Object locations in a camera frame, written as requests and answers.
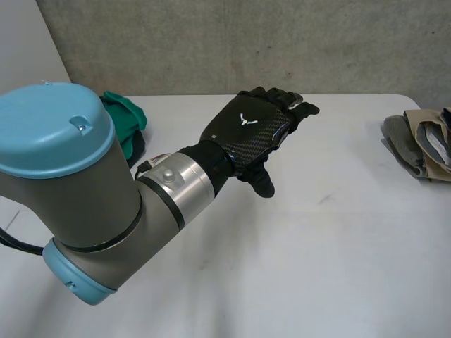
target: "concrete wall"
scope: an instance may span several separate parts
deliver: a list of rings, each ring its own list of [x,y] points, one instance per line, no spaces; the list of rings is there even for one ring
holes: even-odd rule
[[[451,106],[450,0],[37,0],[74,82],[396,93]]]

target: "beige fabric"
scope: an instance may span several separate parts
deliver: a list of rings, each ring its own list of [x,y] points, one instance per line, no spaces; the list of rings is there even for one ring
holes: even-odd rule
[[[418,125],[422,122],[432,122],[439,125],[445,141],[448,140],[448,129],[446,124],[442,121],[441,112],[433,109],[420,109],[415,111],[405,111],[406,117],[410,123],[410,130],[416,139],[416,130]]]
[[[446,165],[444,163],[437,162],[435,159],[429,156],[427,150],[422,147],[420,142],[418,142],[417,138],[418,126],[424,122],[432,122],[440,126],[443,139],[448,144],[449,132],[446,127],[446,124],[443,122],[441,118],[441,112],[435,111],[433,109],[421,109],[421,110],[405,111],[404,113],[407,119],[409,120],[410,130],[414,135],[416,143],[420,146],[421,150],[423,151],[424,165],[426,166],[427,177],[435,180],[444,180],[451,182],[451,173],[446,168]]]
[[[432,158],[424,153],[424,165],[426,166],[426,176],[433,180],[451,182],[451,174],[439,166]]]

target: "gray wall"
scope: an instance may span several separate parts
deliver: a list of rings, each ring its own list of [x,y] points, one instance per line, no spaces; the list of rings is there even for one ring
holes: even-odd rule
[[[101,93],[396,93],[451,106],[451,0],[37,0]]]
[[[42,80],[69,77],[35,0],[0,0],[0,95]]]

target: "light blue joint cap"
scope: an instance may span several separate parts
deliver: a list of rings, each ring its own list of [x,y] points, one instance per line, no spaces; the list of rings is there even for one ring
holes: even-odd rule
[[[78,84],[45,82],[0,96],[0,171],[6,174],[76,173],[102,158],[115,135],[100,98]]]
[[[53,239],[44,247],[42,257],[50,270],[85,303],[97,305],[116,290],[99,284],[72,264],[56,247]]]

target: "screw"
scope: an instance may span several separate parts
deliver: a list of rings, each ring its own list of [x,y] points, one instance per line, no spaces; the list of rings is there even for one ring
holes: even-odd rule
[[[175,175],[171,169],[166,169],[163,171],[163,180],[164,182],[171,183],[174,182]]]

